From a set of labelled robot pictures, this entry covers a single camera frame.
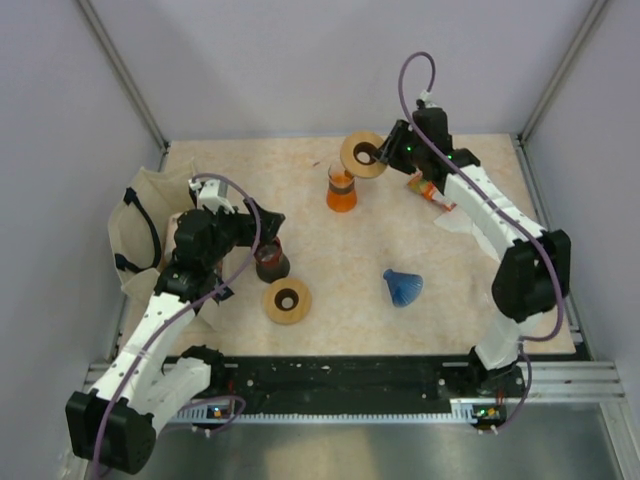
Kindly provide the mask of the blue ribbed glass dripper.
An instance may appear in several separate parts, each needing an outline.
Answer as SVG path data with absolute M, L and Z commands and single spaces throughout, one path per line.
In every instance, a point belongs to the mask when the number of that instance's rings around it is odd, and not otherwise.
M 413 303 L 421 294 L 424 280 L 418 274 L 409 274 L 387 269 L 383 272 L 392 304 L 404 308 Z

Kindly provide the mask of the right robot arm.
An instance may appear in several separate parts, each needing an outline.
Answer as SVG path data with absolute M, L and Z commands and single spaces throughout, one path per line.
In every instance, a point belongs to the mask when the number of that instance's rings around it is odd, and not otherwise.
M 455 148 L 446 112 L 418 101 L 409 121 L 395 123 L 375 151 L 376 162 L 420 175 L 436 192 L 462 210 L 498 256 L 491 284 L 496 315 L 484 338 L 469 352 L 467 384 L 487 396 L 498 389 L 533 339 L 542 317 L 560 313 L 569 291 L 571 240 L 527 217 L 490 180 L 480 160 Z

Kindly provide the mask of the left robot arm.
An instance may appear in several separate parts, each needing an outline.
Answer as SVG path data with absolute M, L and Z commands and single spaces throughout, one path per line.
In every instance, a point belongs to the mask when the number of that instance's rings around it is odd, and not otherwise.
M 65 406 L 75 456 L 135 475 L 148 462 L 160 431 L 200 392 L 216 396 L 226 387 L 225 370 L 201 354 L 181 358 L 166 377 L 161 367 L 177 337 L 210 300 L 227 298 L 217 269 L 236 247 L 251 251 L 273 241 L 282 213 L 204 207 L 177 220 L 175 247 L 161 272 L 134 333 L 88 392 L 75 391 Z

